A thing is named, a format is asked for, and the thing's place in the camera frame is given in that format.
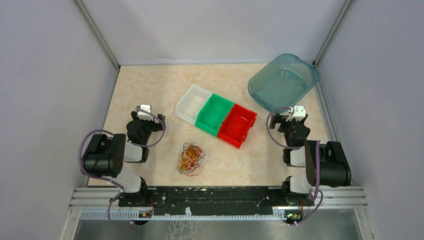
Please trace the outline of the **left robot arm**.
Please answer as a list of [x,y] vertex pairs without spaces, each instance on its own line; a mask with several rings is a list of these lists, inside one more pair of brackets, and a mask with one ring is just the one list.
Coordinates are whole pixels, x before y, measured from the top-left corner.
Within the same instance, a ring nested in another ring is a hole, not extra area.
[[126,133],[95,133],[81,156],[83,171],[95,179],[106,180],[121,190],[122,206],[144,207],[151,200],[146,181],[124,166],[125,163],[145,163],[149,157],[153,132],[164,132],[166,117],[152,115],[148,110],[131,112],[132,120]]

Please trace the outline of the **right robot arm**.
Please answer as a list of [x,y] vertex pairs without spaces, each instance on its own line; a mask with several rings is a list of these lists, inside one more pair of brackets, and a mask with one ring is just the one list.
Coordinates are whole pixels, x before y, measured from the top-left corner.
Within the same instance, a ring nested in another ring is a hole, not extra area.
[[277,131],[284,136],[285,144],[277,143],[283,147],[283,162],[289,167],[304,169],[300,174],[287,177],[282,184],[281,199],[287,206],[295,206],[306,194],[315,200],[321,186],[347,187],[352,181],[342,144],[338,141],[321,143],[308,140],[311,130],[305,126],[307,117],[305,115],[298,120],[274,113],[266,119],[268,133],[279,124]]

